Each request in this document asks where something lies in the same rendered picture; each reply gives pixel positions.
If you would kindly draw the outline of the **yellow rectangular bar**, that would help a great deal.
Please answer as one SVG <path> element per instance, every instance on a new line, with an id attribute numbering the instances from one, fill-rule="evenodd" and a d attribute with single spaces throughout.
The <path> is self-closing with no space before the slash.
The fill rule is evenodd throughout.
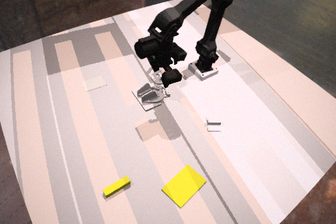
<path id="1" fill-rule="evenodd" d="M 128 186 L 130 184 L 130 180 L 127 176 L 125 176 L 124 178 L 122 178 L 121 180 L 118 180 L 117 182 L 115 182 L 114 184 L 106 187 L 103 190 L 104 195 L 106 196 L 106 198 L 109 198 L 112 194 L 117 193 L 119 190 L 123 189 L 124 187 Z"/>

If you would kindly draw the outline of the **yellow flat plate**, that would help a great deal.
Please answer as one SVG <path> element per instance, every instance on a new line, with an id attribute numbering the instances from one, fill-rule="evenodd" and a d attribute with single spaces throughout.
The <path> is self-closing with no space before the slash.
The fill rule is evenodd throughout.
<path id="1" fill-rule="evenodd" d="M 187 164 L 161 190 L 181 208 L 206 182 Z"/>

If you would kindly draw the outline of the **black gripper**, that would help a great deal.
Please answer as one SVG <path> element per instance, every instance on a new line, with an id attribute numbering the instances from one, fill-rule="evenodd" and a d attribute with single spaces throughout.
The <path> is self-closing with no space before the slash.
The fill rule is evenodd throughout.
<path id="1" fill-rule="evenodd" d="M 170 64 L 173 64 L 171 56 L 174 54 L 174 51 L 170 52 L 158 52 L 149 57 L 147 57 L 152 69 L 154 72 L 158 71 L 159 68 L 164 68 L 165 72 L 162 73 L 162 83 L 165 88 L 170 84 L 176 83 L 182 80 L 181 73 L 176 69 L 172 69 Z"/>

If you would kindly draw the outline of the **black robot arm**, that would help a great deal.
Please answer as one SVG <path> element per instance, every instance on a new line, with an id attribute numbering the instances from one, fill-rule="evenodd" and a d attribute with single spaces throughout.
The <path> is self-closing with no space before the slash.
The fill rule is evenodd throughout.
<path id="1" fill-rule="evenodd" d="M 184 20 L 205 1 L 207 0 L 182 0 L 175 7 L 165 8 L 159 12 L 147 29 L 149 36 L 140 38 L 135 43 L 136 56 L 144 59 L 158 52 L 173 50 L 174 54 L 171 57 L 174 59 L 174 65 L 178 64 L 178 61 L 184 61 L 187 53 L 174 42 L 174 37 L 179 35 L 177 31 L 181 29 Z M 211 0 L 211 2 L 212 8 L 204 36 L 196 41 L 195 47 L 197 54 L 200 55 L 195 65 L 201 73 L 213 70 L 211 66 L 219 58 L 216 54 L 216 37 L 224 11 L 233 0 Z M 161 31 L 155 30 L 156 28 Z"/>

